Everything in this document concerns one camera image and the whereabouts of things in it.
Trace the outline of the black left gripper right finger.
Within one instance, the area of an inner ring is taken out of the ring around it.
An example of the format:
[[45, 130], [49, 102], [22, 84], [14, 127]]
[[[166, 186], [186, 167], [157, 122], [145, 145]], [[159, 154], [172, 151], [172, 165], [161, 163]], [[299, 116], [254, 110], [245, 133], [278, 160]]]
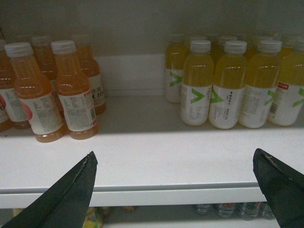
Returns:
[[304, 226], [304, 175], [258, 148], [253, 156], [258, 185], [281, 228]]

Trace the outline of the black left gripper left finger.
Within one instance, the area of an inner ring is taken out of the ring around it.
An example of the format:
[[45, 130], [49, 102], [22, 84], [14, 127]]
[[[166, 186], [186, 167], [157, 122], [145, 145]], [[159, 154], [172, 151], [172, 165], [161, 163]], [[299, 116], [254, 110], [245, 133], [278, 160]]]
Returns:
[[98, 161], [86, 155], [4, 228], [81, 228], [89, 207]]

